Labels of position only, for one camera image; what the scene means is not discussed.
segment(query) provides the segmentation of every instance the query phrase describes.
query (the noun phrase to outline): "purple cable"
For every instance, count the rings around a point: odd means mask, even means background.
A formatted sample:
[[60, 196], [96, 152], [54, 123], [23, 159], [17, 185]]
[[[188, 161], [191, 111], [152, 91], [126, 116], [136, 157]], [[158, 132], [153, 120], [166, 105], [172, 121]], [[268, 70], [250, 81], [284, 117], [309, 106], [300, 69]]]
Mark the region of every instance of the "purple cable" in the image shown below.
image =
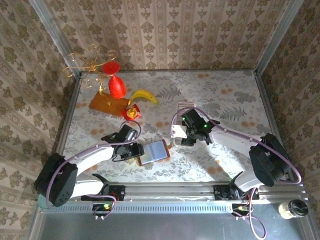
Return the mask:
[[106, 148], [106, 147], [118, 146], [118, 145], [127, 145], [127, 144], [132, 144], [132, 143], [134, 143], [135, 141], [137, 141], [137, 139], [139, 138], [139, 136], [140, 136], [140, 134], [141, 134], [141, 126], [140, 126], [140, 124], [139, 124], [137, 121], [134, 121], [134, 120], [127, 120], [127, 121], [123, 122], [123, 123], [121, 124], [121, 126], [122, 126], [124, 123], [126, 123], [126, 122], [134, 122], [135, 124], [138, 125], [138, 127], [139, 127], [139, 134], [138, 134], [138, 136], [136, 136], [135, 139], [133, 139], [133, 140], [131, 140], [131, 141], [128, 141], [128, 142], [104, 143], [104, 144], [99, 144], [99, 145], [97, 144], [97, 145], [95, 145], [95, 146], [93, 146], [93, 147], [90, 147], [90, 148], [88, 148], [88, 149], [86, 149], [86, 150], [84, 150], [84, 151], [81, 151], [81, 152], [77, 153], [76, 155], [70, 157], [69, 159], [65, 160], [65, 161], [55, 170], [55, 172], [53, 173], [52, 178], [51, 178], [51, 180], [50, 180], [50, 182], [49, 182], [49, 185], [48, 185], [48, 188], [47, 188], [47, 190], [46, 190], [46, 193], [45, 193], [45, 203], [46, 203], [46, 205], [47, 205], [48, 208], [53, 208], [53, 207], [54, 207], [53, 205], [50, 204], [50, 201], [49, 201], [50, 191], [51, 191], [52, 185], [54, 184], [54, 180], [56, 179], [56, 177], [57, 177], [58, 173], [60, 172], [60, 170], [61, 170], [67, 163], [69, 163], [70, 161], [72, 161], [72, 160], [74, 160], [74, 159], [76, 159], [76, 158], [80, 158], [80, 157], [82, 157], [83, 155], [86, 155], [86, 154], [88, 154], [88, 153], [91, 153], [92, 150], [94, 150], [94, 149], [99, 149], [99, 148], [103, 148], [103, 147]]
[[110, 198], [110, 199], [113, 200], [113, 202], [114, 202], [113, 207], [108, 212], [108, 214], [105, 216], [105, 218], [108, 217], [111, 214], [111, 212], [116, 208], [117, 199], [114, 196], [111, 196], [111, 195], [92, 195], [92, 194], [89, 194], [89, 195], [86, 195], [86, 196], [90, 197], [90, 198]]
[[[249, 219], [249, 223], [250, 223], [250, 227], [251, 227], [251, 230], [252, 230], [252, 233], [253, 235], [258, 239], [258, 240], [264, 240], [266, 237], [267, 237], [267, 229], [266, 229], [266, 226], [263, 224], [263, 222], [255, 217], [255, 216], [252, 216], [251, 215], [251, 207], [252, 207], [252, 200], [254, 198], [254, 194], [255, 194], [255, 191], [257, 190], [257, 188], [255, 187], [254, 189], [252, 189], [252, 192], [251, 192], [251, 195], [250, 195], [250, 202], [249, 202], [249, 216], [242, 216], [240, 213], [236, 212], [236, 211], [233, 211], [233, 213], [235, 215], [238, 215], [240, 218], [245, 218], [245, 219]], [[254, 225], [252, 224], [252, 219], [255, 219], [257, 220], [261, 226], [263, 227], [263, 231], [264, 231], [264, 234], [263, 234], [263, 237], [259, 237], [254, 229]]]
[[263, 146], [264, 148], [266, 148], [267, 150], [269, 150], [270, 152], [272, 152], [273, 154], [277, 155], [279, 158], [281, 158], [286, 164], [289, 165], [289, 167], [294, 171], [296, 177], [298, 178], [297, 181], [286, 181], [286, 180], [280, 180], [280, 182], [284, 182], [284, 183], [287, 183], [287, 184], [299, 184], [301, 183], [301, 175], [299, 173], [299, 171], [296, 169], [296, 167], [283, 155], [281, 155], [279, 152], [277, 152], [276, 150], [272, 149], [271, 147], [269, 147], [268, 145], [266, 145], [265, 143], [257, 140], [257, 139], [254, 139], [254, 138], [251, 138], [247, 135], [244, 135], [242, 133], [238, 133], [238, 132], [235, 132], [235, 131], [232, 131], [232, 130], [228, 130], [228, 129], [225, 129], [224, 127], [220, 126], [219, 124], [216, 124], [213, 120], [210, 119], [210, 117], [204, 112], [202, 111], [200, 108], [197, 108], [197, 107], [193, 107], [193, 106], [186, 106], [182, 109], [180, 109], [179, 111], [177, 111], [172, 120], [171, 120], [171, 125], [170, 125], [170, 134], [171, 136], [173, 136], [173, 131], [172, 131], [172, 125], [174, 124], [174, 121], [175, 119], [177, 118], [177, 115], [186, 110], [186, 109], [195, 109], [197, 111], [199, 111], [200, 113], [202, 113], [215, 127], [219, 128], [220, 130], [223, 130], [225, 132], [229, 132], [235, 136], [239, 136], [243, 139], [246, 139], [246, 140], [250, 140], [250, 141], [253, 141], [261, 146]]

